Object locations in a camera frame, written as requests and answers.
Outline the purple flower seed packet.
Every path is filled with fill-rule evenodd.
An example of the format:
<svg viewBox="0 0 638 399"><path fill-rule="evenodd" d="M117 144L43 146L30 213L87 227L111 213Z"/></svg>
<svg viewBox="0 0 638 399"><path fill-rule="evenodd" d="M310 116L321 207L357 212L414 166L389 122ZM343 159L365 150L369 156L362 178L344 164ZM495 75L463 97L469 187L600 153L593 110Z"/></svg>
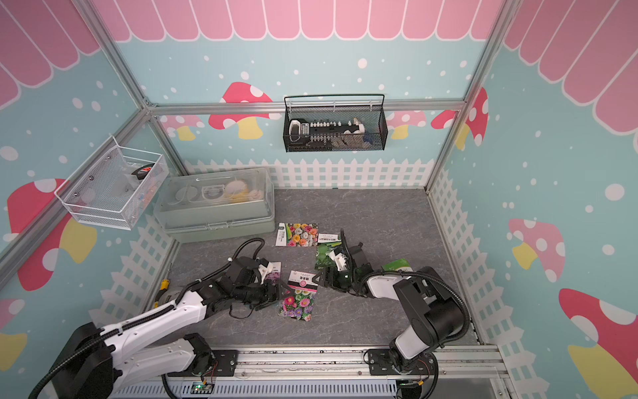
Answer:
<svg viewBox="0 0 638 399"><path fill-rule="evenodd" d="M264 282L276 283L281 278L282 264L280 262L270 262L266 269Z"/></svg>

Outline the green gourd seed packet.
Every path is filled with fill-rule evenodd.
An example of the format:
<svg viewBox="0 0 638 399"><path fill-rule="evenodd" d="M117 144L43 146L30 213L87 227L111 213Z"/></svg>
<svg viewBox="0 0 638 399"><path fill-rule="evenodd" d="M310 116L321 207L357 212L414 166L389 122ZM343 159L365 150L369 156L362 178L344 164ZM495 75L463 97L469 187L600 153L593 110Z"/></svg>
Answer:
<svg viewBox="0 0 638 399"><path fill-rule="evenodd" d="M315 270L328 267L337 267L329 257L330 252L344 253L342 240L339 234L319 234L315 260Z"/></svg>

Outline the green pink flower seed packet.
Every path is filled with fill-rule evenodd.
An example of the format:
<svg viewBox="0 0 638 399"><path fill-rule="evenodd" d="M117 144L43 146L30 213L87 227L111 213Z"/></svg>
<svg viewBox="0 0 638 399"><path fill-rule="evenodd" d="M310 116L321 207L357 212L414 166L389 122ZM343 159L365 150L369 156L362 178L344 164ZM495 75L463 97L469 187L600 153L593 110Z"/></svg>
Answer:
<svg viewBox="0 0 638 399"><path fill-rule="evenodd" d="M389 264L383 265L381 269L385 274L413 271L412 267L410 267L410 264L406 259L397 259L390 262Z"/></svg>

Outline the pink mixed flower seed packet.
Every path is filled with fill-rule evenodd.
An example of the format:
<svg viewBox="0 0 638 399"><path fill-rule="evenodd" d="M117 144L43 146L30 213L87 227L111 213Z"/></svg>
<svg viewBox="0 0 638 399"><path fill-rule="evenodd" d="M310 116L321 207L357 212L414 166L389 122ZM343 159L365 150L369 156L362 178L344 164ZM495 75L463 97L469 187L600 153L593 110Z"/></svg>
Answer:
<svg viewBox="0 0 638 399"><path fill-rule="evenodd" d="M287 279L285 298L281 302L279 315L288 319L309 322L315 305L318 284L313 281L315 274L291 271Z"/></svg>

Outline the multicolour ranunculus seed packet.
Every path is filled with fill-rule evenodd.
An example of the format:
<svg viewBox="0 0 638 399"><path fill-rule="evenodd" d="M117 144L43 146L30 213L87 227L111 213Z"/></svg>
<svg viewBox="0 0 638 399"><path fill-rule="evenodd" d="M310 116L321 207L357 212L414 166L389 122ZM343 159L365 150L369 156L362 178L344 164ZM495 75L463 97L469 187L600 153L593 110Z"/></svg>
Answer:
<svg viewBox="0 0 638 399"><path fill-rule="evenodd" d="M277 247L313 247L318 245L317 224L280 223L277 228Z"/></svg>

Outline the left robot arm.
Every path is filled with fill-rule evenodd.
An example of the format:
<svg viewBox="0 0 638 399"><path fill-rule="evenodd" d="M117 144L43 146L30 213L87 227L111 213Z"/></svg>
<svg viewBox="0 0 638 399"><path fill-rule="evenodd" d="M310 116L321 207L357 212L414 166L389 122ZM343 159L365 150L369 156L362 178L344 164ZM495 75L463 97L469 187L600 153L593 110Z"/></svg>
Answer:
<svg viewBox="0 0 638 399"><path fill-rule="evenodd" d="M228 362L197 333L164 345L157 341L228 311L235 303L251 311L275 304L281 298L280 283L267 279L270 265L257 256L235 255L156 309L102 328L82 325L29 396L37 398L51 385L60 398L108 398L153 377L166 384L171 373L187 372L201 379L231 375Z"/></svg>

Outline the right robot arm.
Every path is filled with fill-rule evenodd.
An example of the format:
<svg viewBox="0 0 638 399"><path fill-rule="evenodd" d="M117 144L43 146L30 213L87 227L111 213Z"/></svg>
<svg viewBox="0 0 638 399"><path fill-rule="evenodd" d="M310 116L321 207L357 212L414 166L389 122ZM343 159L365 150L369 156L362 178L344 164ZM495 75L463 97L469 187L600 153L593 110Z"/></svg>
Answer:
<svg viewBox="0 0 638 399"><path fill-rule="evenodd" d="M372 375L435 371L435 350L467 334L471 317L461 296L430 266L414 271L403 259L373 269L362 245L342 242L319 244L313 281L367 299L400 303L409 325L387 350L363 355Z"/></svg>

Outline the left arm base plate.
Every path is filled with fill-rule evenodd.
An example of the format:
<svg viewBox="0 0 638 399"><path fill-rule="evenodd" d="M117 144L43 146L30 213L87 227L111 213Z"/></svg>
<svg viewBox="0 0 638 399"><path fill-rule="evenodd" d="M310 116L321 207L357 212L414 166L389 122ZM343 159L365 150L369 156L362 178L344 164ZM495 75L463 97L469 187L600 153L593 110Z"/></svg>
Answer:
<svg viewBox="0 0 638 399"><path fill-rule="evenodd" d="M198 354L182 372L170 372L169 377L233 377L239 363L237 350L213 350Z"/></svg>

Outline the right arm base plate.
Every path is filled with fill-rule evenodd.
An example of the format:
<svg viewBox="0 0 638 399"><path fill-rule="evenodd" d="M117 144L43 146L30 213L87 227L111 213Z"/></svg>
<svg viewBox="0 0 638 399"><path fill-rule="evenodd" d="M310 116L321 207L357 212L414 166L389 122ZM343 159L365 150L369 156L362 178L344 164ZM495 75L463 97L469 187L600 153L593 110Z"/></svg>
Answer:
<svg viewBox="0 0 638 399"><path fill-rule="evenodd" d="M435 358L431 354L420 354L406 359L395 349L367 349L363 361L372 376L417 376L430 377L438 371Z"/></svg>

